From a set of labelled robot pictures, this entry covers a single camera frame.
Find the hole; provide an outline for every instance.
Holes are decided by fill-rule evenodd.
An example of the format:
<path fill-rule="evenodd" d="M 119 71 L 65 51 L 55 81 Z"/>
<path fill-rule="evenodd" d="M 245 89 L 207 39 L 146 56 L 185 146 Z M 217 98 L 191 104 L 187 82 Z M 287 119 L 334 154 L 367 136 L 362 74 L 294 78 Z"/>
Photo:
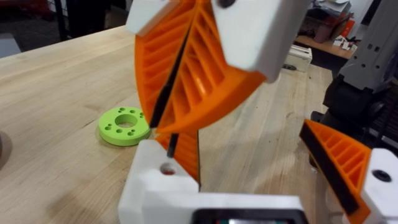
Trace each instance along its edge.
<path fill-rule="evenodd" d="M 160 166 L 160 171 L 164 175 L 174 175 L 175 174 L 175 168 L 172 164 L 165 163 Z"/>
<path fill-rule="evenodd" d="M 114 122 L 121 128 L 131 128 L 137 124 L 138 120 L 131 114 L 122 114 L 116 117 Z"/>
<path fill-rule="evenodd" d="M 131 128 L 131 127 L 134 127 L 134 124 L 130 123 L 130 122 L 122 122 L 122 123 L 118 124 L 118 126 L 120 128 Z"/>
<path fill-rule="evenodd" d="M 373 176 L 383 182 L 391 182 L 391 177 L 388 173 L 383 170 L 372 170 Z"/>
<path fill-rule="evenodd" d="M 226 9 L 232 6 L 235 3 L 235 0 L 218 0 L 218 5 L 223 9 Z"/>

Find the green 3d printed ring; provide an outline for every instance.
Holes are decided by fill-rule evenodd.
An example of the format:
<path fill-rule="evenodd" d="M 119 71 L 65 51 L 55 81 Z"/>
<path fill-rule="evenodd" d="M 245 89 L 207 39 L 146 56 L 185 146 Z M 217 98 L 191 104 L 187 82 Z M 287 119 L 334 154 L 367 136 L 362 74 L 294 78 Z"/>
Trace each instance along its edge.
<path fill-rule="evenodd" d="M 131 123 L 133 127 L 121 127 Z M 98 123 L 101 137 L 116 146 L 134 146 L 150 136 L 142 110 L 133 107 L 113 108 L 103 114 Z"/>

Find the orange fin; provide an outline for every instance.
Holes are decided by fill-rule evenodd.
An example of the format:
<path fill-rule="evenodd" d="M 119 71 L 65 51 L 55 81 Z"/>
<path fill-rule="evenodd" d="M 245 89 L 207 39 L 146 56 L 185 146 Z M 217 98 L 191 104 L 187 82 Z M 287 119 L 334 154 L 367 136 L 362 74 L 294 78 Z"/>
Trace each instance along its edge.
<path fill-rule="evenodd" d="M 371 149 L 323 124 L 305 120 L 300 137 L 337 196 L 351 224 L 369 215 L 361 198 Z"/>
<path fill-rule="evenodd" d="M 136 81 L 148 123 L 186 34 L 158 133 L 204 128 L 234 110 L 266 79 L 226 64 L 210 0 L 182 1 L 147 35 L 136 37 Z"/>

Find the wooden workbench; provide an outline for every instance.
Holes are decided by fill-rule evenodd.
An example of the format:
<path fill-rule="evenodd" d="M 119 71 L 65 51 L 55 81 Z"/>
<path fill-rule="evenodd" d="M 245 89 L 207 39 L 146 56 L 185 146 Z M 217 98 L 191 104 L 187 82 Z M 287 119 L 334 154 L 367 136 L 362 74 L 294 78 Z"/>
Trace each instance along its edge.
<path fill-rule="evenodd" d="M 333 45 L 333 41 L 331 40 L 325 41 L 324 43 L 317 43 L 311 37 L 301 35 L 296 37 L 295 41 L 345 59 L 350 59 L 354 54 L 352 50 L 344 50 L 339 46 Z"/>
<path fill-rule="evenodd" d="M 139 107 L 134 37 L 123 27 L 0 59 L 0 223 L 118 223 L 136 147 L 98 136 L 115 106 Z M 283 70 L 200 131 L 202 191 L 301 196 L 319 222 L 325 183 L 299 140 L 324 111 L 328 70 Z"/>

